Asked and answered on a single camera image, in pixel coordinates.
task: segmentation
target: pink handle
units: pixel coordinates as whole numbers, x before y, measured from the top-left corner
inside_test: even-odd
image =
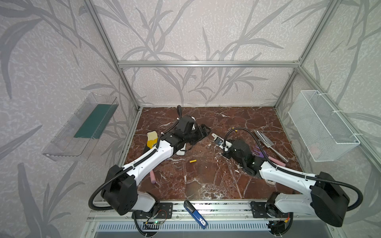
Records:
[[[156,178],[155,178],[155,174],[154,174],[153,170],[151,170],[149,172],[149,177],[151,178],[151,183],[155,184],[156,183]]]
[[[286,167],[286,164],[277,160],[277,159],[274,159],[273,157],[269,156],[269,160],[271,160],[272,162],[274,162],[275,164],[277,165],[280,165],[280,166],[283,166],[283,167]]]

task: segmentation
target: red marble surface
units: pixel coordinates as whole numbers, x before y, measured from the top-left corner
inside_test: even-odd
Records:
[[[301,171],[291,145],[272,107],[184,107],[183,115],[191,115],[197,123],[205,124],[212,133],[224,137],[231,127],[246,127],[262,131],[274,148],[290,159],[287,167]],[[176,109],[144,108],[141,114],[126,163],[142,155],[147,143],[147,132],[159,134],[167,130],[178,117]],[[230,139],[243,138],[255,147],[254,139],[245,131],[233,132]],[[246,175],[233,159],[221,155],[221,149],[209,135],[187,151],[174,155],[155,169],[156,184],[147,175],[139,191],[150,192],[160,200],[198,199],[267,199],[274,191],[292,193],[292,189],[271,181]],[[269,148],[269,156],[277,158]]]

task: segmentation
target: black mounting plate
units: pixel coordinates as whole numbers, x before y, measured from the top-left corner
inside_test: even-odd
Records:
[[[159,210],[163,211],[160,211],[157,214],[157,219],[165,219],[165,212],[167,214],[166,218],[170,219],[172,218],[173,203],[159,203]],[[147,219],[150,216],[149,212],[144,212],[140,210],[135,211],[135,214],[137,219]]]
[[[266,202],[250,202],[251,212],[253,213],[253,218],[274,218],[267,214],[266,212]],[[275,218],[287,217],[287,213],[278,213]]]

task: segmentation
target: green sheet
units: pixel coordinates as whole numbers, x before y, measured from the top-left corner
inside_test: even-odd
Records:
[[[117,104],[98,104],[74,137],[99,139],[117,107]]]

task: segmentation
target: metal mesh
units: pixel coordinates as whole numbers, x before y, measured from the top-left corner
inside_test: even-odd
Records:
[[[304,90],[288,112],[316,162],[333,161],[360,144],[317,90]]]

